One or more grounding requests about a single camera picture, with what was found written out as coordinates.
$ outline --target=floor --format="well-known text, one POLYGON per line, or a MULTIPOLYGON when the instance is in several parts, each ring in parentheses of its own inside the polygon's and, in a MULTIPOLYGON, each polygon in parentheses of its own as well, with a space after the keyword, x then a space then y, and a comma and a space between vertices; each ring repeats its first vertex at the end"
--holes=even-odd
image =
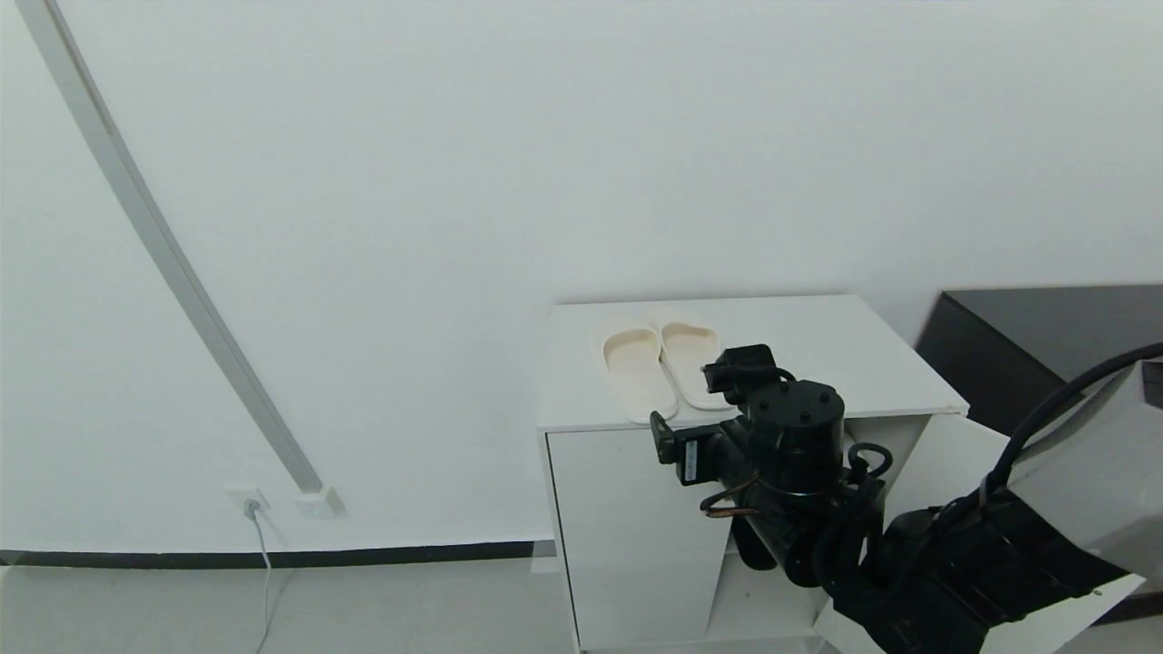
MULTIPOLYGON (((3 654, 252 654, 262 570, 0 568, 3 654)), ((565 602, 528 560, 276 570, 264 654, 570 654, 565 602)), ((1065 654, 1163 652, 1163 618, 1065 654)))

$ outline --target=black furniture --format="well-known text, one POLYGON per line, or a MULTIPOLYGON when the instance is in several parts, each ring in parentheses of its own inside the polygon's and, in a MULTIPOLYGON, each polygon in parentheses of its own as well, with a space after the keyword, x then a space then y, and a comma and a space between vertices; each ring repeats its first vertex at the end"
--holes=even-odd
MULTIPOLYGON (((1163 341, 1163 285, 941 293, 916 351, 1003 434, 1087 368, 1163 341)), ((1163 592, 1135 595, 1097 624, 1163 614, 1163 592)))

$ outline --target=white slipper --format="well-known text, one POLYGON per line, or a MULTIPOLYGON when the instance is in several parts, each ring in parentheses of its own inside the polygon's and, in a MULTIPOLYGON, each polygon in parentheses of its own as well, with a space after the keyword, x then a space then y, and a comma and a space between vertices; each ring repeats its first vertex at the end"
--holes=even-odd
POLYGON ((658 363, 662 339, 645 320, 615 318, 597 337, 597 354, 606 383, 626 417, 650 424, 650 412, 663 418, 678 413, 678 398, 658 363))
POLYGON ((702 367, 714 363, 723 351, 719 333, 698 318, 670 307, 651 311, 649 319, 662 336, 662 362, 683 399, 705 411, 730 408, 722 393, 707 392, 702 376, 702 367))

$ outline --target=label sticker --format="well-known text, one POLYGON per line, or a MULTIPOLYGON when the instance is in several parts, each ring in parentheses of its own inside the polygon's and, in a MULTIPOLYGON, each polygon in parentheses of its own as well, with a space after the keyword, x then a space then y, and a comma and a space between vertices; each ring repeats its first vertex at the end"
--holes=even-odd
POLYGON ((683 467, 683 481, 693 482, 699 476, 699 441, 686 441, 686 465, 683 467))

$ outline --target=white cabinet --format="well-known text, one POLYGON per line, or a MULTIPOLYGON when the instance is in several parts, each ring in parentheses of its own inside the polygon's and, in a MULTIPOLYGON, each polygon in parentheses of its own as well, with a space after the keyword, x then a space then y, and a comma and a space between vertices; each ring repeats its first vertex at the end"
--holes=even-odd
MULTIPOLYGON (((642 317, 656 305, 702 318, 725 347, 766 343, 799 378, 835 386, 848 433, 894 454, 886 477, 890 512, 966 492, 997 456, 1000 436, 976 425, 961 428, 972 425, 961 417, 969 410, 965 401, 854 296, 555 307, 537 438, 571 607, 563 619, 571 621, 578 649, 812 654, 823 635, 844 654, 875 652, 859 640, 858 626, 826 609, 822 591, 798 588, 778 569, 751 570, 728 552, 729 524, 698 509, 721 486, 682 486, 673 467, 658 464, 649 429, 630 424, 611 398, 594 333, 613 317, 642 317), (939 439, 956 448, 934 445, 939 439), (919 456, 925 464, 906 464, 919 456)), ((680 403, 670 422, 706 425, 735 413, 680 403)), ((1122 591, 1112 589, 1103 602, 1076 610, 1073 633, 1122 591)), ((1054 648, 1041 645, 1055 638, 1037 634, 1063 627, 1027 620, 1005 628, 1021 634, 1021 642, 1037 644, 1023 652, 1048 654, 1054 648)))
POLYGON ((680 486, 649 429, 552 433, 548 445, 583 646, 702 638, 730 528, 697 510, 714 491, 680 486))

